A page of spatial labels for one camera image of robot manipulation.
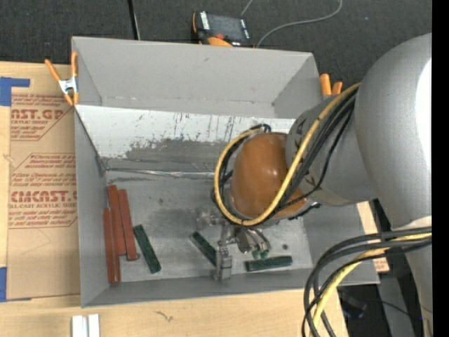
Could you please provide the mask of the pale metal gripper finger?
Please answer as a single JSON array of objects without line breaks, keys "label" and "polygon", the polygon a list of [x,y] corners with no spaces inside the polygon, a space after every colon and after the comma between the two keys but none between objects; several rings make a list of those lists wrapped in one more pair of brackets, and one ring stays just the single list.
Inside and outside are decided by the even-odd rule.
[{"label": "pale metal gripper finger", "polygon": [[232,275],[233,258],[227,249],[218,249],[215,255],[214,279],[218,281],[230,279]]},{"label": "pale metal gripper finger", "polygon": [[196,218],[196,229],[204,230],[214,225],[220,219],[220,214],[215,209],[206,209],[199,212]]}]

